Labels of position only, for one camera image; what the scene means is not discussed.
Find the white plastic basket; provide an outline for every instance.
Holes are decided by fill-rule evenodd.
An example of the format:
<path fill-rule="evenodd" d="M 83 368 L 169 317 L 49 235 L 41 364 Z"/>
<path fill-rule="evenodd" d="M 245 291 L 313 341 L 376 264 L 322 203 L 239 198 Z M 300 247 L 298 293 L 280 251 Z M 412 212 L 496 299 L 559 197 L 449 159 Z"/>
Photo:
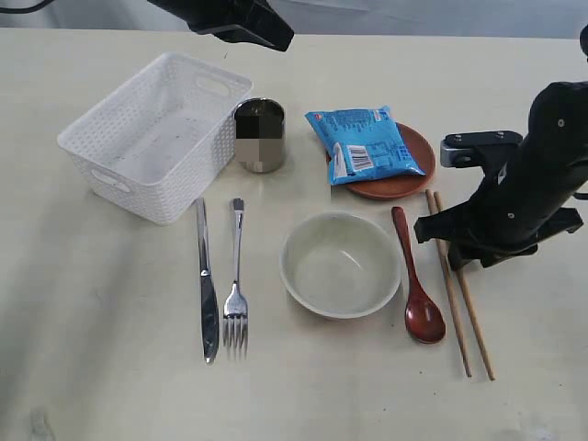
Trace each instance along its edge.
<path fill-rule="evenodd" d="M 98 195 L 169 224 L 231 160 L 232 112 L 252 88 L 247 78 L 165 53 L 57 142 Z"/>

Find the wooden chopstick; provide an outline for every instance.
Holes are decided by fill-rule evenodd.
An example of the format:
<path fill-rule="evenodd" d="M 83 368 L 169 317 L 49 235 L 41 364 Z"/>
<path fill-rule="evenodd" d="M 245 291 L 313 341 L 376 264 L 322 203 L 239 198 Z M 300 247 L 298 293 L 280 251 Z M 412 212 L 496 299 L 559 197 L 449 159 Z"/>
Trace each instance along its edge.
<path fill-rule="evenodd" d="M 441 202 L 441 195 L 439 192 L 435 192 L 435 203 L 436 208 L 438 211 L 443 211 L 443 203 Z M 471 321 L 471 326 L 474 328 L 474 334 L 476 335 L 476 341 L 478 342 L 478 346 L 480 347 L 481 352 L 481 359 L 484 362 L 484 366 L 486 367 L 486 372 L 488 372 L 488 378 L 492 381 L 495 380 L 494 371 L 492 370 L 492 365 L 490 364 L 490 358 L 488 357 L 488 351 L 486 350 L 486 345 L 484 344 L 484 339 L 481 336 L 481 328 L 480 324 L 478 323 L 478 317 L 476 316 L 476 311 L 474 310 L 474 305 L 471 302 L 471 296 L 469 294 L 469 287 L 468 282 L 466 281 L 466 277 L 463 274 L 463 269 L 458 269 L 456 271 L 458 276 L 459 286 L 461 287 L 461 293 L 463 294 L 463 300 L 466 302 L 466 308 L 468 308 L 469 320 Z"/>
<path fill-rule="evenodd" d="M 426 200 L 429 204 L 429 212 L 436 214 L 436 204 L 433 199 L 433 193 L 431 190 L 426 190 Z M 445 288 L 447 289 L 447 298 L 449 299 L 449 309 L 451 310 L 451 317 L 453 318 L 453 325 L 456 328 L 456 335 L 458 336 L 459 351 L 461 352 L 461 358 L 463 360 L 463 367 L 466 369 L 466 375 L 471 377 L 471 370 L 469 369 L 468 351 L 466 349 L 466 341 L 463 337 L 463 329 L 461 327 L 461 319 L 459 318 L 458 300 L 456 293 L 453 290 L 453 283 L 451 282 L 451 273 L 449 271 L 449 265 L 447 263 L 446 252 L 444 251 L 444 245 L 441 239 L 435 239 L 437 244 L 437 253 L 439 254 L 439 263 L 443 270 L 443 279 L 445 280 Z"/>

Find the butter knife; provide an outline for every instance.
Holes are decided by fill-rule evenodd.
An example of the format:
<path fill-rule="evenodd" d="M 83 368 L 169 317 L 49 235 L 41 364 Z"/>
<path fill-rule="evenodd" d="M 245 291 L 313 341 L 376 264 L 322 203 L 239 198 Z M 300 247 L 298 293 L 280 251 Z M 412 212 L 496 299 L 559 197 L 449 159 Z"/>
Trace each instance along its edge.
<path fill-rule="evenodd" d="M 198 215 L 198 249 L 200 251 L 202 345 L 204 359 L 208 365 L 211 365 L 219 350 L 219 306 L 210 272 L 209 229 L 206 223 L 206 206 L 203 198 L 196 199 L 196 211 Z"/>

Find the stainless steel cup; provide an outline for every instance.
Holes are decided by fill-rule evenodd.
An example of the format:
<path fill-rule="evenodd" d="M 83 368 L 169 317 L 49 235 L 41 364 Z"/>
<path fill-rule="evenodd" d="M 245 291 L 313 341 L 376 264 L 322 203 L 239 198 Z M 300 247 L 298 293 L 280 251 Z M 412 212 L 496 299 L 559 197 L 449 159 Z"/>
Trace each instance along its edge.
<path fill-rule="evenodd" d="M 243 101 L 233 114 L 235 157 L 250 172 L 265 173 L 284 163 L 284 108 L 268 98 Z"/>

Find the spoon handle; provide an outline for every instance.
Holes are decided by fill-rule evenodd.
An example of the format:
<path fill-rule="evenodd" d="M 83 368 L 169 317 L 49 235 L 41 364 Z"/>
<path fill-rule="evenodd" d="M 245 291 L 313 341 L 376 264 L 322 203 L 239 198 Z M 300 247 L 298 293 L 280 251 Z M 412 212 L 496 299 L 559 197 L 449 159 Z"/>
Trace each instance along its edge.
<path fill-rule="evenodd" d="M 416 276 L 416 269 L 414 268 L 413 252 L 411 251 L 411 236 L 408 233 L 408 225 L 406 223 L 406 216 L 402 207 L 392 207 L 392 220 L 394 227 L 398 233 L 398 238 L 401 241 L 402 252 L 404 253 L 404 260 L 408 268 L 408 278 L 412 284 L 419 284 Z"/>

